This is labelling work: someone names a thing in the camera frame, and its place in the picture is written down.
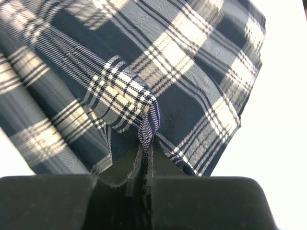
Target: white surface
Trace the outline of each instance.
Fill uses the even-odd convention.
[[[252,0],[263,12],[263,67],[213,175],[263,188],[279,228],[307,230],[307,21],[302,0]]]

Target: checkered fabric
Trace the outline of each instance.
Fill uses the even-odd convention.
[[[261,68],[248,0],[0,0],[0,124],[35,173],[100,173],[154,137],[210,175]]]

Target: fabric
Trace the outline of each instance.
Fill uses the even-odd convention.
[[[100,173],[153,137],[210,175],[261,68],[248,0],[0,1],[0,124],[35,173]]]

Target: pinched fabric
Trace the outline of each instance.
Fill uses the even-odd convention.
[[[0,0],[1,128],[35,173],[101,173],[139,139],[145,176],[154,138],[210,175],[264,36],[248,0]]]

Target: gathered fabric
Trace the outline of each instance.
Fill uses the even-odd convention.
[[[248,0],[1,0],[1,128],[37,174],[99,174],[139,140],[144,178],[152,141],[210,175],[264,37]]]

